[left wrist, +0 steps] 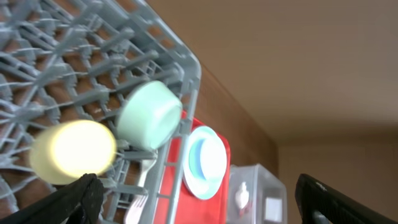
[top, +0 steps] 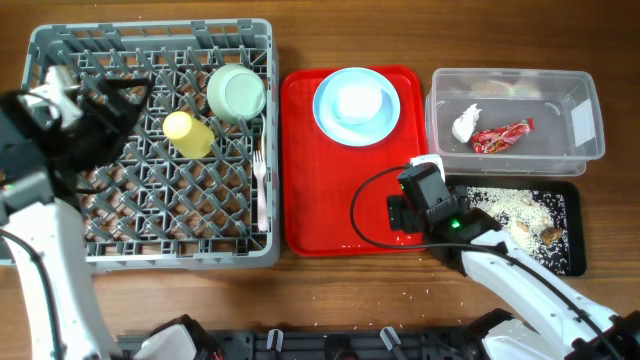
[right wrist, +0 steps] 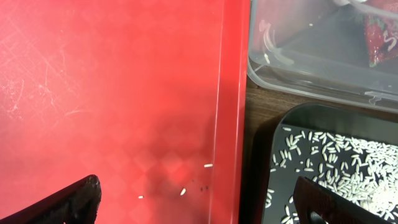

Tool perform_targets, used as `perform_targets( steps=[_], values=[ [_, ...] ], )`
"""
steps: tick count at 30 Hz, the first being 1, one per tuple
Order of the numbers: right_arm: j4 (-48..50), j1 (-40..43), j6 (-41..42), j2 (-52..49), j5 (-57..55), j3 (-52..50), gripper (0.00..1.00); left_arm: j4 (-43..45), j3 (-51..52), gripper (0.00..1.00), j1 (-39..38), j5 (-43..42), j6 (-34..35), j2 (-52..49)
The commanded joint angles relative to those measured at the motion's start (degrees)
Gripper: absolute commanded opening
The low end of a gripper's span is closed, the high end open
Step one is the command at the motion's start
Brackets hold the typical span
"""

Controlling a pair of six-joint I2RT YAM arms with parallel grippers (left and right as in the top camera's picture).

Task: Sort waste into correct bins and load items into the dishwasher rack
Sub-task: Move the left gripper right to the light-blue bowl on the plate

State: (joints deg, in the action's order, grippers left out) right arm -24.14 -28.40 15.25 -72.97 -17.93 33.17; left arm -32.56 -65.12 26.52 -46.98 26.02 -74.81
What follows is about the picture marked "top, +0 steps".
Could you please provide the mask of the yellow plastic cup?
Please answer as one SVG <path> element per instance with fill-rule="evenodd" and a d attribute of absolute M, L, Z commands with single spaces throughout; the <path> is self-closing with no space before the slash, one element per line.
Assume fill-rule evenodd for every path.
<path fill-rule="evenodd" d="M 185 158 L 199 159 L 211 151 L 215 141 L 213 131 L 189 113 L 176 111 L 163 122 L 164 135 Z"/>

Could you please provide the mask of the red snack wrapper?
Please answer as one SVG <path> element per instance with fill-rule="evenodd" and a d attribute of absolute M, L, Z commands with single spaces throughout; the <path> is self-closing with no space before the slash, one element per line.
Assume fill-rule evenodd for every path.
<path fill-rule="evenodd" d="M 535 129 L 533 118 L 526 118 L 507 126 L 474 133 L 471 145 L 477 154 L 494 154 L 511 147 L 520 137 Z"/>

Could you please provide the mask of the white tissue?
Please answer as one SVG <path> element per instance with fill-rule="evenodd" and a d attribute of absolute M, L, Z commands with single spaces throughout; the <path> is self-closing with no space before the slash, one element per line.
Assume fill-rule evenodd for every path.
<path fill-rule="evenodd" d="M 461 143 L 467 143 L 474 133 L 481 109 L 476 104 L 470 105 L 452 124 L 452 134 Z"/>

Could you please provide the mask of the green bowl with leftovers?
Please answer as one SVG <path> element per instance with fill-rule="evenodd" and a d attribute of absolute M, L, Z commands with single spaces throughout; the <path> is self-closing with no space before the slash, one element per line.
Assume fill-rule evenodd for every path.
<path fill-rule="evenodd" d="M 263 80 L 239 64 L 227 64 L 216 69 L 207 83 L 210 109 L 218 119 L 230 124 L 258 117 L 266 100 Z"/>

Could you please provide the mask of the light blue plate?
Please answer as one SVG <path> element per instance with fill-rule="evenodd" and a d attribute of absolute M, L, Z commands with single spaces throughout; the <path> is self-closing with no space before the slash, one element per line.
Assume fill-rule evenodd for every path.
<path fill-rule="evenodd" d="M 378 115 L 368 122 L 346 125 L 329 114 L 326 87 L 334 79 L 339 81 L 375 82 L 383 91 L 383 104 Z M 331 140 L 346 146 L 365 147 L 380 142 L 395 128 L 400 118 L 399 94 L 381 73 L 362 67 L 337 70 L 321 81 L 312 101 L 312 113 L 319 129 Z"/>

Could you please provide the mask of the white plastic spoon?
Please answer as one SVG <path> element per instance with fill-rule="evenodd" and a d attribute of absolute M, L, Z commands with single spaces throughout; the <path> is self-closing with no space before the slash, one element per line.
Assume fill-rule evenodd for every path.
<path fill-rule="evenodd" d="M 261 120 L 262 120 L 262 129 L 261 129 L 261 135 L 260 135 L 260 151 L 262 152 L 262 154 L 264 155 L 266 152 L 266 135 L 267 135 L 267 125 L 268 125 L 268 121 L 266 119 L 266 115 L 261 113 Z"/>

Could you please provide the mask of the white plastic fork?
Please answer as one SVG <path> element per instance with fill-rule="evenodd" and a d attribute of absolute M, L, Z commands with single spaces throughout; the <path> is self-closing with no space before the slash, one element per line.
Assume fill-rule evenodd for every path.
<path fill-rule="evenodd" d="M 269 228 L 267 218 L 267 201 L 265 190 L 265 176 L 267 173 L 266 163 L 260 150 L 253 153 L 252 170 L 257 182 L 257 224 L 261 232 L 266 232 Z"/>

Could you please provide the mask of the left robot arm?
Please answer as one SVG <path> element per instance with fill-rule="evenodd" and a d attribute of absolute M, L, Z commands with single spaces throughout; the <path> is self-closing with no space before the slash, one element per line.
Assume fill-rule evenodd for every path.
<path fill-rule="evenodd" d="M 63 97 L 39 118 L 28 92 L 1 97 L 1 239 L 21 280 L 35 359 L 119 359 L 121 350 L 99 311 L 86 262 L 78 185 L 84 171 L 123 152 L 147 100 L 128 91 L 152 81 L 102 79 L 102 102 Z"/>

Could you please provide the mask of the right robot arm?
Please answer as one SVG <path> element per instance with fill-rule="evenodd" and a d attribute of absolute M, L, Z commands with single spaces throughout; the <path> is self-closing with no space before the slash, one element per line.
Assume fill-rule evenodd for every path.
<path fill-rule="evenodd" d="M 426 237 L 424 248 L 513 309 L 480 323 L 479 346 L 486 357 L 638 358 L 638 312 L 620 316 L 537 263 L 493 217 L 464 209 L 437 165 L 405 165 L 397 180 Z"/>

